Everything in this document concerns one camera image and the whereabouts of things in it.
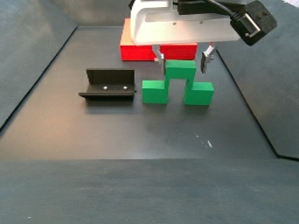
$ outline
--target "green cube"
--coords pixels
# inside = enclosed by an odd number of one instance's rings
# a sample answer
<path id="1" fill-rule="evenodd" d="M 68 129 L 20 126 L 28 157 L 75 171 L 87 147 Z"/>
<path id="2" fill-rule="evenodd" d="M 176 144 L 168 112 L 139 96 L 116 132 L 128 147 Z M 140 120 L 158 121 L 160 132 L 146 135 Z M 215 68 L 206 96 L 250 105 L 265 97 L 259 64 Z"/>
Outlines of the green cube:
<path id="1" fill-rule="evenodd" d="M 211 105 L 214 86 L 211 82 L 194 82 L 192 88 L 184 89 L 186 105 Z"/>
<path id="2" fill-rule="evenodd" d="M 194 60 L 168 59 L 164 64 L 166 79 L 183 79 L 194 82 L 196 63 Z"/>
<path id="3" fill-rule="evenodd" d="M 143 103 L 168 103 L 168 88 L 163 80 L 143 81 Z"/>

